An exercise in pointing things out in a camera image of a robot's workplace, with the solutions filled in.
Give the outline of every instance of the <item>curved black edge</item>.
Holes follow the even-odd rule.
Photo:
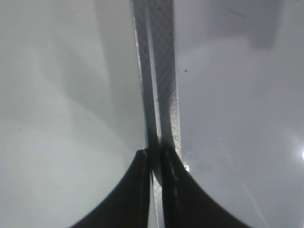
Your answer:
[[[138,151],[128,171],[91,213],[71,228],[147,228],[150,204],[150,159]]]
[[[166,228],[249,228],[200,188],[172,148],[160,156]]]

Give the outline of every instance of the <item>white wall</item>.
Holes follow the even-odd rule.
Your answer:
[[[65,228],[145,147],[129,1],[0,1],[0,227]]]
[[[175,8],[190,173],[252,227],[303,227],[304,2],[176,0]]]

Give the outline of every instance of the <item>metal strip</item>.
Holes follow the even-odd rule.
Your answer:
[[[158,228],[165,228],[159,142],[180,156],[180,117],[175,79],[173,0],[132,0],[134,33],[142,81],[147,144],[155,150],[153,193]]]

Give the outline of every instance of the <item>dark spot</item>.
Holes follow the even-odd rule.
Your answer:
[[[235,11],[234,9],[226,8],[226,10],[227,10],[228,12],[230,12],[231,14],[233,14],[233,15],[235,15],[235,16],[238,16],[238,17],[240,17],[240,18],[242,18],[242,19],[245,18],[245,15],[244,15],[244,14],[242,14],[242,13],[240,13],[240,12],[237,12],[237,11]]]

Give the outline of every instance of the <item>bright light spot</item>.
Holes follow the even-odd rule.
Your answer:
[[[185,167],[185,170],[187,170],[187,172],[190,171],[189,165],[184,165],[184,167]]]

